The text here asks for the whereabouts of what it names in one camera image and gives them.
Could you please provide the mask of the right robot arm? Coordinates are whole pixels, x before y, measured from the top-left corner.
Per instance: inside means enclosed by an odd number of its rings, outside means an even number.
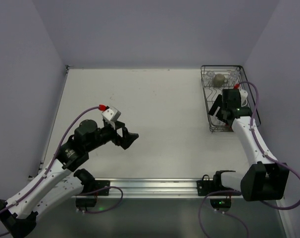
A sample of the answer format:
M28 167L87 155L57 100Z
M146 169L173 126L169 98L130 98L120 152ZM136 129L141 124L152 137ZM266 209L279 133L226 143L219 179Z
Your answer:
M242 106L239 89L224 89L209 110L210 115L226 123L237 135L247 157L249 169L217 171L216 185L239 191L246 201L280 200L283 197L289 170L276 163L262 139L249 107Z

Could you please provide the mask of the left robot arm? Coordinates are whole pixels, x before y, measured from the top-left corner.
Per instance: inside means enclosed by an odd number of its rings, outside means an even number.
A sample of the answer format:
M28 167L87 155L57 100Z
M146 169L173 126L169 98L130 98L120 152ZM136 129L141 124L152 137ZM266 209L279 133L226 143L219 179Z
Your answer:
M95 178L81 169L89 153L109 142L128 149L139 138L123 122L82 121L66 143L60 145L50 163L22 190L0 199L0 221L14 238L24 238L49 209L78 194L93 192Z

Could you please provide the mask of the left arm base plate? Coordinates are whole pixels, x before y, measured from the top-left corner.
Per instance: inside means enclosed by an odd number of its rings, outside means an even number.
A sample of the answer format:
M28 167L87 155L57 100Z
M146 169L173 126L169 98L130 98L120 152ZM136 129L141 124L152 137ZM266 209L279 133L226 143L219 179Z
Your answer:
M83 190L79 193L80 195L94 195L94 196L108 196L109 188L100 192L95 192L92 194L88 194L89 192L93 192L105 187L110 186L109 180L93 180L84 185Z

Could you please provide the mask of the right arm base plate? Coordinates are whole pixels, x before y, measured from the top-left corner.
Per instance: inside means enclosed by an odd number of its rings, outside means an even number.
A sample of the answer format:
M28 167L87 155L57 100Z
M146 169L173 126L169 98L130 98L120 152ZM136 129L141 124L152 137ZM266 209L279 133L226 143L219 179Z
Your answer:
M215 174L213 177L205 174L197 180L198 196L206 196L211 192L223 191L224 186L221 184L220 175Z

